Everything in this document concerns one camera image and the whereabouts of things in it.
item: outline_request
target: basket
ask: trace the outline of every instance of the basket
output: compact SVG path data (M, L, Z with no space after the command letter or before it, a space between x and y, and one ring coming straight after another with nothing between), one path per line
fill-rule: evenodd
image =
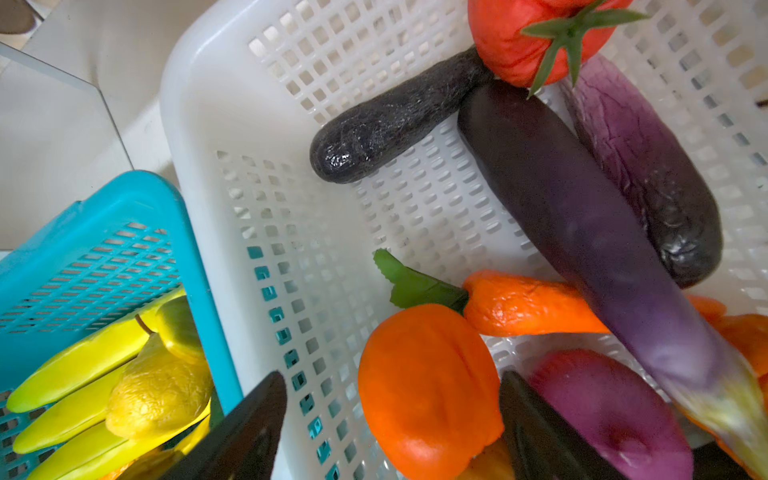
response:
M16 455L45 407L15 414L11 391L72 343L184 282L222 404L242 398L181 196L148 172L117 177L0 262L0 478L26 478L55 447Z
M637 0L603 52L674 129L720 203L721 268L697 290L768 313L765 2ZM274 478L397 478L357 393L362 348L396 310L372 261L390 249L454 284L492 267L554 278L491 193L455 115L351 186L312 172L339 112L467 48L465 0L220 0L179 41L161 113L237 378L286 377ZM563 113L562 99L545 100ZM611 336L486 339L523 373L582 346L639 370ZM435 359L439 368L440 359Z

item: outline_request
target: purple eggplant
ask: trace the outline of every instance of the purple eggplant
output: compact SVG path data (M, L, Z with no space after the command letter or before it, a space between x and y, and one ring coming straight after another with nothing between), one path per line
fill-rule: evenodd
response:
M619 187L677 285L693 286L720 263L717 203L672 131L602 55L560 83L581 143Z
M494 81L459 110L489 186L660 386L768 478L768 418L752 370L686 300L587 149L527 96Z

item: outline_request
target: bunch of bananas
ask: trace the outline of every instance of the bunch of bananas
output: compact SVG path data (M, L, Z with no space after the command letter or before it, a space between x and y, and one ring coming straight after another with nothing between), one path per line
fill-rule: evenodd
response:
M153 478L151 472L163 472L206 435L213 387L179 287L27 378L8 397L10 411L57 403L18 435L13 449L26 454L67 442L29 480L96 480L131 463L121 478ZM185 442L157 451L201 420Z

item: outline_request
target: tomato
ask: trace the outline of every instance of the tomato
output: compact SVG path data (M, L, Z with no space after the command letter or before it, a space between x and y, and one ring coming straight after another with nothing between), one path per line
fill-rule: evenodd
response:
M563 48L573 48L574 52L581 44L581 62L595 55L615 30L617 23L633 22L644 15L622 10L620 18L608 20L601 25L613 23L612 28L590 28L596 17L608 9L623 9L632 0L469 0L469 27L475 39L480 58L502 80L518 87L533 87L539 68L550 68L551 72L541 84L554 83L569 72L566 51L560 50L552 62L542 61L553 41L562 42ZM598 5L597 11L591 9ZM579 17L584 8L589 12ZM556 19L569 20L567 32L555 40L537 38L522 32L524 28Z

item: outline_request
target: dark purple eggplant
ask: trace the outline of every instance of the dark purple eggplant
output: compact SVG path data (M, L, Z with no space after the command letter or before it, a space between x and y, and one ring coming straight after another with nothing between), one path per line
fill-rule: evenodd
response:
M310 163L325 181L348 184L394 160L493 80L475 47L343 112L315 135Z
M602 55L560 82L581 143L619 187L681 288L720 263L723 232L707 183L648 100Z
M494 81L459 110L488 185L660 386L768 478L768 418L750 367L686 300L586 148L527 96Z

